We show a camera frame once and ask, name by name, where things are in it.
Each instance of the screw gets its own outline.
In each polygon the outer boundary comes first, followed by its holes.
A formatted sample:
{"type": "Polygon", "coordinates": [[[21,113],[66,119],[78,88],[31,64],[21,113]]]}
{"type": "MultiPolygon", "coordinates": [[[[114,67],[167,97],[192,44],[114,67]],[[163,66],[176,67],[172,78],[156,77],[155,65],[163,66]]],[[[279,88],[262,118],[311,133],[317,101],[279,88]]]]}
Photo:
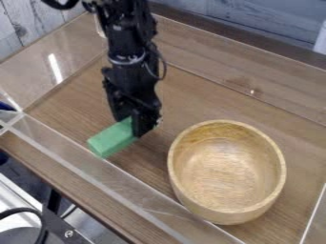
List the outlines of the screw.
{"type": "Polygon", "coordinates": [[[72,237],[74,237],[74,231],[67,231],[66,238],[72,238],[72,237]]]}

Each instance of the green sponge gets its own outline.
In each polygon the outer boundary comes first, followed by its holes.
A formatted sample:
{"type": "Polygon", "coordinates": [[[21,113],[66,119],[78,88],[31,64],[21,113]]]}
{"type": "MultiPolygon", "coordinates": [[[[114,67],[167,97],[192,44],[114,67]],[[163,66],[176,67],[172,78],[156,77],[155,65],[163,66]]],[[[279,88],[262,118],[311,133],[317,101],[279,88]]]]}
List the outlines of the green sponge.
{"type": "Polygon", "coordinates": [[[132,134],[131,117],[88,139],[90,150],[102,158],[124,149],[138,138],[132,134]]]}

